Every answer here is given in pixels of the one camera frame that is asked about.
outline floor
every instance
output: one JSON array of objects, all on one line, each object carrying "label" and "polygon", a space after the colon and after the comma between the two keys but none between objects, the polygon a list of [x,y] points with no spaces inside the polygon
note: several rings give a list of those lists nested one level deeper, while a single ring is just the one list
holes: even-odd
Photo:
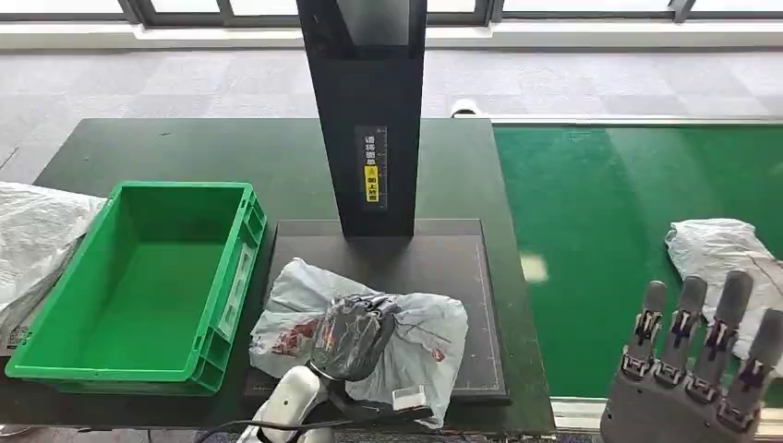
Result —
[{"label": "floor", "polygon": [[[447,117],[452,103],[471,98],[493,114],[781,115],[780,72],[783,53],[430,51],[422,113]],[[0,54],[0,180],[31,183],[81,118],[317,115],[301,51]],[[193,437],[151,435],[153,443]],[[148,439],[46,429],[11,441]]]}]

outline package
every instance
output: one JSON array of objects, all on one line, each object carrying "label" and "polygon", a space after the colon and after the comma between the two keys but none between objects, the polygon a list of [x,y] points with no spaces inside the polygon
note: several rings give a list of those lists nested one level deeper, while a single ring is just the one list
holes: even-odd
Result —
[{"label": "package", "polygon": [[13,349],[12,335],[57,282],[103,202],[0,182],[0,354]]},{"label": "package", "polygon": [[[274,281],[251,333],[250,364],[277,378],[304,365],[331,300],[357,293],[382,294],[295,258]],[[419,423],[440,428],[463,360],[467,314],[461,302],[445,295],[387,295],[400,307],[394,333],[372,374],[347,382],[346,390],[356,400],[392,403],[394,390],[422,385],[435,415]]]},{"label": "package", "polygon": [[[715,318],[726,274],[743,270],[753,277],[753,292],[733,352],[747,358],[764,312],[783,310],[783,263],[756,238],[753,225],[739,220],[672,223],[666,244],[671,262],[682,278],[695,275],[707,282],[703,313],[710,322]],[[783,360],[777,363],[776,372],[783,374]]]}]

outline warning label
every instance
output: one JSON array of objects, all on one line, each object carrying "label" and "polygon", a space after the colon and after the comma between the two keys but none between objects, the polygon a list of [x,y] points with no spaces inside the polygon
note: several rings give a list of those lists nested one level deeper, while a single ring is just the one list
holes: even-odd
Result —
[{"label": "warning label", "polygon": [[386,126],[356,127],[360,189],[362,202],[368,210],[388,208],[389,152],[386,136]]}]

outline black cable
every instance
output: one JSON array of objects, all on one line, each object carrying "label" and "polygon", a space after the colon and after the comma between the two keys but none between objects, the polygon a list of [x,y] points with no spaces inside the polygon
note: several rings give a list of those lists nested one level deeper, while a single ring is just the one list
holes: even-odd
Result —
[{"label": "black cable", "polygon": [[277,429],[280,431],[309,431],[310,429],[344,426],[353,423],[356,423],[356,421],[355,420],[332,420],[330,422],[308,423],[306,425],[278,425],[276,423],[260,422],[257,420],[234,420],[233,422],[223,423],[222,425],[219,425],[217,427],[208,430],[204,434],[201,434],[199,437],[197,437],[193,441],[193,443],[204,443],[205,441],[207,441],[209,437],[212,437],[214,434],[217,434],[218,432],[222,432],[229,427],[239,426],[239,425],[258,426],[267,429]]}]

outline robotic arm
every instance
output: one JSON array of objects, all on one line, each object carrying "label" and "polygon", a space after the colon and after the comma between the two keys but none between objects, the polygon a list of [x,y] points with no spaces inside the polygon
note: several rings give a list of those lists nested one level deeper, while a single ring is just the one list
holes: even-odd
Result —
[{"label": "robotic arm", "polygon": [[[336,300],[316,329],[310,361],[283,376],[253,421],[246,423],[250,426],[239,443],[331,443],[332,426],[430,417],[421,386],[397,389],[391,404],[356,401],[345,392],[346,381],[363,380],[375,369],[394,332],[397,312],[399,307],[386,295],[354,294]],[[345,420],[305,424],[313,408],[325,401],[334,403]]]}]

